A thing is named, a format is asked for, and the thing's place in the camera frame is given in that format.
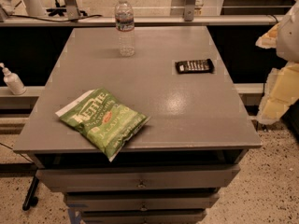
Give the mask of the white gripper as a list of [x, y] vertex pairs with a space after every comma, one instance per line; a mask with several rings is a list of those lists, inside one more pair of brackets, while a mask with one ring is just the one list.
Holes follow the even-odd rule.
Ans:
[[288, 61], [269, 73], [256, 116], [261, 124], [273, 124], [299, 99], [299, 1], [255, 45], [262, 49], [277, 47], [277, 56]]

